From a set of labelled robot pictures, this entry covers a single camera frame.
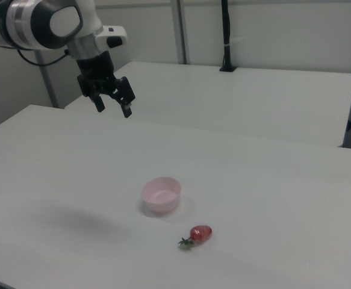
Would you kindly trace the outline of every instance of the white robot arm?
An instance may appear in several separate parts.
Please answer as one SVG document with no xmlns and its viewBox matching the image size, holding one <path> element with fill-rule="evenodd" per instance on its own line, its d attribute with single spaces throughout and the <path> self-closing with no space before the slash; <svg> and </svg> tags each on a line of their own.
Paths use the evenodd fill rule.
<svg viewBox="0 0 351 289">
<path fill-rule="evenodd" d="M 103 26 L 93 0 L 0 0 L 0 46 L 49 50 L 67 46 L 81 71 L 84 96 L 104 110 L 100 94 L 110 95 L 131 115 L 135 99 L 126 78 L 116 79 L 108 50 L 127 42 L 121 26 Z"/>
</svg>

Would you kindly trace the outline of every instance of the strawberry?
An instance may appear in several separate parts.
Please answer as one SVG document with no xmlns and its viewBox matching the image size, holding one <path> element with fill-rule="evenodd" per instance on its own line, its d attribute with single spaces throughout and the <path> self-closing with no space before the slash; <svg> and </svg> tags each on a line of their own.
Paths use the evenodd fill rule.
<svg viewBox="0 0 351 289">
<path fill-rule="evenodd" d="M 202 242 L 209 239 L 210 235 L 213 233 L 213 230 L 207 225 L 195 226 L 190 230 L 190 238 L 183 239 L 178 244 L 179 245 L 194 245 L 201 244 Z"/>
</svg>

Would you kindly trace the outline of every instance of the pink bowl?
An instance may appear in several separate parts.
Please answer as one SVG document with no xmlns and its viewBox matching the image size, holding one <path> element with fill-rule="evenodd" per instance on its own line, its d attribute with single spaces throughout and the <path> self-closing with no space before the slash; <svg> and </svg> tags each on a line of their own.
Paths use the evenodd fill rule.
<svg viewBox="0 0 351 289">
<path fill-rule="evenodd" d="M 181 185 L 173 178 L 162 177 L 149 181 L 142 190 L 143 200 L 155 213 L 167 213 L 178 206 Z"/>
</svg>

